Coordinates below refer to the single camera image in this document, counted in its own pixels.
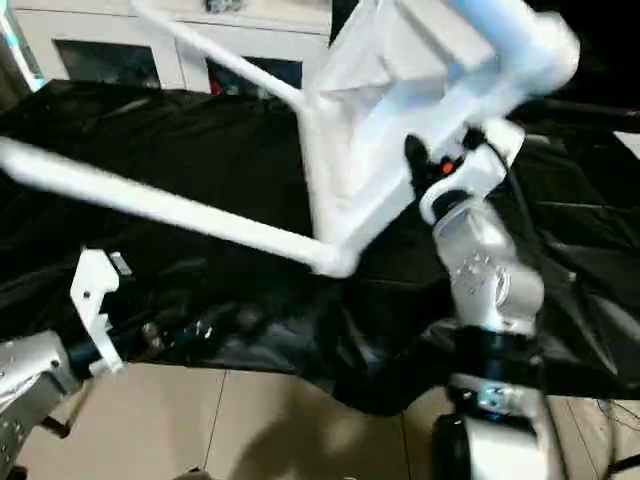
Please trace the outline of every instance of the white metal frame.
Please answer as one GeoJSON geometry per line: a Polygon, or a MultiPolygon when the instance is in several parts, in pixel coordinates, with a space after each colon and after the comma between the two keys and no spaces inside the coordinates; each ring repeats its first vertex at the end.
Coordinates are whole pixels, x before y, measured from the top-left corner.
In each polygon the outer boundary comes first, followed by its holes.
{"type": "MultiPolygon", "coordinates": [[[[406,8],[406,1],[361,0],[315,78],[297,90],[147,1],[132,0],[167,38],[206,54],[296,112],[315,239],[10,141],[0,141],[0,167],[22,183],[288,257],[319,274],[348,276],[363,249],[414,200],[404,157],[407,135],[422,139],[428,161],[437,163],[463,153],[468,125],[481,127],[512,162],[523,133],[502,117],[529,95],[562,86],[577,68],[579,44],[562,19],[537,15],[521,0],[447,2],[495,51],[476,65],[449,55],[437,38],[429,44],[419,8],[406,8]],[[447,57],[443,78],[422,65],[432,61],[426,51],[434,47],[447,57]]],[[[460,186],[484,196],[504,175],[493,152],[479,148],[448,179],[447,189],[460,186]]],[[[420,205],[430,223],[433,200],[427,192],[420,205]]]]}

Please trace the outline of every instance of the white tube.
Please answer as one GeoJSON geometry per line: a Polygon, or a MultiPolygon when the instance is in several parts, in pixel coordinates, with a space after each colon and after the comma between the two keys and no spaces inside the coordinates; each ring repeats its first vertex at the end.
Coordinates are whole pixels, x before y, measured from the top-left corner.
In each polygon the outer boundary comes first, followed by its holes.
{"type": "Polygon", "coordinates": [[[131,5],[140,17],[150,21],[179,41],[205,53],[223,67],[271,92],[296,112],[304,108],[304,94],[297,88],[270,75],[244,58],[196,33],[186,25],[171,21],[158,10],[151,8],[146,0],[132,0],[131,5]]]}
{"type": "Polygon", "coordinates": [[[446,0],[499,54],[526,48],[539,34],[536,13],[522,0],[446,0]]]}
{"type": "Polygon", "coordinates": [[[318,273],[350,273],[334,272],[343,260],[331,245],[1,137],[0,170],[25,185],[290,258],[318,273]]]}

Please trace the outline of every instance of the beige floor tile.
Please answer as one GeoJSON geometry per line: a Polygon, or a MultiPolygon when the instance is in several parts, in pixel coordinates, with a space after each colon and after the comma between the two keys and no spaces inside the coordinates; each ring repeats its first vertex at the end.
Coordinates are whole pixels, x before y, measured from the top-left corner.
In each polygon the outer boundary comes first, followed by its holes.
{"type": "Polygon", "coordinates": [[[451,412],[443,388],[428,391],[418,398],[403,415],[409,466],[413,480],[429,480],[431,429],[438,417],[451,412]]]}
{"type": "MultiPolygon", "coordinates": [[[[571,479],[593,480],[593,469],[566,399],[552,397],[551,405],[558,423],[571,479]]],[[[431,390],[418,398],[404,414],[407,450],[413,480],[428,480],[430,472],[430,438],[437,418],[451,411],[444,389],[431,390]]]]}
{"type": "Polygon", "coordinates": [[[97,382],[71,436],[36,429],[30,480],[170,480],[204,464],[223,371],[133,365],[97,382]]]}
{"type": "MultiPolygon", "coordinates": [[[[640,411],[640,402],[620,402],[632,412],[640,411]]],[[[582,398],[573,399],[570,402],[571,410],[576,417],[576,422],[589,450],[598,472],[604,471],[608,463],[609,455],[609,423],[596,400],[582,398]]],[[[621,423],[616,424],[618,438],[618,458],[640,453],[640,422],[624,409],[615,407],[614,416],[621,423]]],[[[640,480],[640,469],[629,470],[615,476],[616,480],[640,480]]]]}
{"type": "Polygon", "coordinates": [[[565,460],[569,468],[569,478],[572,480],[598,478],[569,406],[569,402],[573,400],[565,397],[550,397],[550,399],[565,460]]]}
{"type": "Polygon", "coordinates": [[[408,480],[399,417],[284,375],[229,372],[207,463],[217,480],[408,480]]]}

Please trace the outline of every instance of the wall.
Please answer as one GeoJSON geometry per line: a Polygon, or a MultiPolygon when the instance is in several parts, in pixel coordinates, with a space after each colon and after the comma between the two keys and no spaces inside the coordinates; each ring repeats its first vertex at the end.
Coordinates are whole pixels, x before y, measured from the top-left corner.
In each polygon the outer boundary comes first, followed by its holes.
{"type": "Polygon", "coordinates": [[[27,85],[15,67],[7,45],[0,37],[0,114],[28,94],[27,85]]]}

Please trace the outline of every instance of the white cabinet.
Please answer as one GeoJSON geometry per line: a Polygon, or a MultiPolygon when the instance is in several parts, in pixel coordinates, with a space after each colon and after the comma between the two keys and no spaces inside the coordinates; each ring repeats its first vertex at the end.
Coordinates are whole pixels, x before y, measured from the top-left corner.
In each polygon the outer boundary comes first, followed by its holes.
{"type": "MultiPolygon", "coordinates": [[[[289,83],[310,78],[328,49],[329,0],[245,0],[241,11],[220,15],[207,13],[204,0],[154,4],[289,83]]],[[[128,0],[13,0],[11,5],[47,80],[213,93],[235,82],[242,89],[230,72],[135,17],[128,0]]]]}
{"type": "Polygon", "coordinates": [[[16,10],[46,79],[185,88],[172,38],[137,18],[16,10]]]}

